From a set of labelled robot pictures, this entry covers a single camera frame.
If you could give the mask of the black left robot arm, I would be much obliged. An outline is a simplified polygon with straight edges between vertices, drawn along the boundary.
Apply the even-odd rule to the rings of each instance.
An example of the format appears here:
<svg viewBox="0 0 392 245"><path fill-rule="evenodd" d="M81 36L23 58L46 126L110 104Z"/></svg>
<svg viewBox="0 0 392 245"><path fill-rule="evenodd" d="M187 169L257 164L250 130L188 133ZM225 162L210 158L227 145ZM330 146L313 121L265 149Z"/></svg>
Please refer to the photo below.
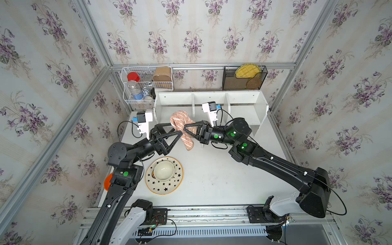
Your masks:
<svg viewBox="0 0 392 245"><path fill-rule="evenodd" d="M108 164L113 167L112 177L102 207L84 236L83 245L124 245L146 220L152 219L153 204L138 199L130 213L120 223L125 205L132 197L145 174L143 162L154 153L166 156L183 133L171 129L170 124L157 124L149 135L134 144L117 142L108 149Z"/></svg>

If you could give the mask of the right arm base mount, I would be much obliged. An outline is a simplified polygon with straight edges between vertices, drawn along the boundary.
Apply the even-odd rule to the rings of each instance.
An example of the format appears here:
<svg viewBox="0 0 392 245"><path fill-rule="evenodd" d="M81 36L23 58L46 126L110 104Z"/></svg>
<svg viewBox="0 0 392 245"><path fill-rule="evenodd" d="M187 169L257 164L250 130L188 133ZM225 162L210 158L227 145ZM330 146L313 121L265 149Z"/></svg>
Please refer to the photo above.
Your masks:
<svg viewBox="0 0 392 245"><path fill-rule="evenodd" d="M249 205L246 208L249 222L251 224L261 224L261 223L277 223L277 225L283 225L287 221L287 214L284 216L278 216L274 214L271 210L271 204L274 196L269 196L261 206Z"/></svg>

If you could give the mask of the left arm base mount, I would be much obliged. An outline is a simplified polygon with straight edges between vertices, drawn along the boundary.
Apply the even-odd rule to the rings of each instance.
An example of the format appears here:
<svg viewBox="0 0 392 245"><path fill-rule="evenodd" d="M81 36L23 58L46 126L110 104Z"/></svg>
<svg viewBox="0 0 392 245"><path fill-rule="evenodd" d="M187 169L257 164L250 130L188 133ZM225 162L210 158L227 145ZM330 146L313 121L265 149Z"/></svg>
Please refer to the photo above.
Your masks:
<svg viewBox="0 0 392 245"><path fill-rule="evenodd" d="M158 225L167 224L167 208L157 208L151 201L137 199L124 213L124 217L136 219L133 221L138 226L157 227Z"/></svg>

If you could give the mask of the brown striped cloth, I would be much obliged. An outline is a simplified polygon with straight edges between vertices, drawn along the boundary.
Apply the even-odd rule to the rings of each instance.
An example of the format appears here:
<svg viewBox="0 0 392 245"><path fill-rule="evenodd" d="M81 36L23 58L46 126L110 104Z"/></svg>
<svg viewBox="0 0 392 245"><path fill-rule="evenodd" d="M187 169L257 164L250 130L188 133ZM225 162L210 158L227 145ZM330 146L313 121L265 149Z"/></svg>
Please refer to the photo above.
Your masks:
<svg viewBox="0 0 392 245"><path fill-rule="evenodd" d="M170 124L176 131L182 132L181 140L185 145L185 148L190 151L194 147L192 137L185 132L185 125L195 123L187 114L186 111L179 110L174 112L170 116Z"/></svg>

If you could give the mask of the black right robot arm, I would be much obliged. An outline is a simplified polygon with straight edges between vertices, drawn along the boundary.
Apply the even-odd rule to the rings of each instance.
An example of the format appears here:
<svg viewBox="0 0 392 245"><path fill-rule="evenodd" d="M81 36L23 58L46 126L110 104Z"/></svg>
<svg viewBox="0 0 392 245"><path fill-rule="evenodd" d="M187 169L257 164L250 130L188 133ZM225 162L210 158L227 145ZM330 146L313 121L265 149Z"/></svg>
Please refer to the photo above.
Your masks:
<svg viewBox="0 0 392 245"><path fill-rule="evenodd" d="M312 170L296 165L249 140L252 130L244 118L234 118L224 126L211 126L209 122L202 120L186 124L184 131L201 144L227 145L229 154L235 161L262 169L298 191L298 194L282 200L274 196L268 197L262 208L262 215L266 220L302 211L317 218L326 216L331 194L327 171L320 167Z"/></svg>

